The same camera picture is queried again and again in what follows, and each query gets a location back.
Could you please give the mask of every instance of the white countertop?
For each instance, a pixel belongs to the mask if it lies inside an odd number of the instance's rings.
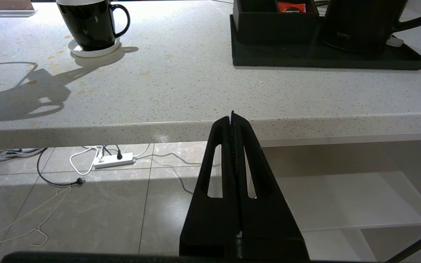
[[[54,3],[0,18],[0,62],[37,64],[0,65],[0,148],[206,140],[232,110],[259,139],[421,138],[421,70],[235,67],[231,3],[121,4],[131,27],[98,60],[70,55]],[[421,27],[396,35],[421,54]]]

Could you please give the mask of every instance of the white power strip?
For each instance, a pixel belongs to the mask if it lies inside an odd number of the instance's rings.
[[[108,167],[122,166],[133,164],[136,162],[133,153],[122,153],[123,158],[121,160],[117,159],[116,155],[107,155],[103,157],[103,161],[100,162],[97,157],[94,160],[95,169],[102,169]]]

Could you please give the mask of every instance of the sneaker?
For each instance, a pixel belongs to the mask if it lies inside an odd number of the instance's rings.
[[[0,161],[9,160],[15,157],[30,157],[38,155],[41,151],[43,151],[43,148],[0,150]]]

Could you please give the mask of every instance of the tile floor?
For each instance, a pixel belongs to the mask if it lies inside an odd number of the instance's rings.
[[[49,237],[44,246],[30,246],[45,240],[33,231],[1,243],[0,260],[22,250],[178,255],[179,236],[205,147],[206,142],[151,144],[143,154],[147,157],[134,165],[93,170],[85,176],[86,184],[73,187],[69,193],[65,189],[0,233],[2,241],[37,228],[67,193],[41,226]],[[124,153],[140,153],[145,148],[147,144],[120,145]],[[69,156],[80,151],[79,147],[48,149],[40,161],[42,173],[52,181],[74,181],[78,175],[69,164]],[[222,194],[218,152],[209,186],[211,197]],[[94,155],[90,151],[74,157],[73,162],[80,171],[86,171]],[[0,162],[0,230],[56,195],[58,188],[38,177],[37,158]]]

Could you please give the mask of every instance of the black mug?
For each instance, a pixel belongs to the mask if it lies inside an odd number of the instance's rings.
[[[399,22],[407,0],[331,0],[324,16],[324,43],[350,52],[382,50],[394,32],[421,26],[421,17]]]
[[[74,39],[85,51],[102,50],[115,44],[115,39],[129,28],[130,17],[122,5],[110,0],[56,0],[61,15]],[[120,8],[128,22],[123,31],[115,33],[113,10]]]

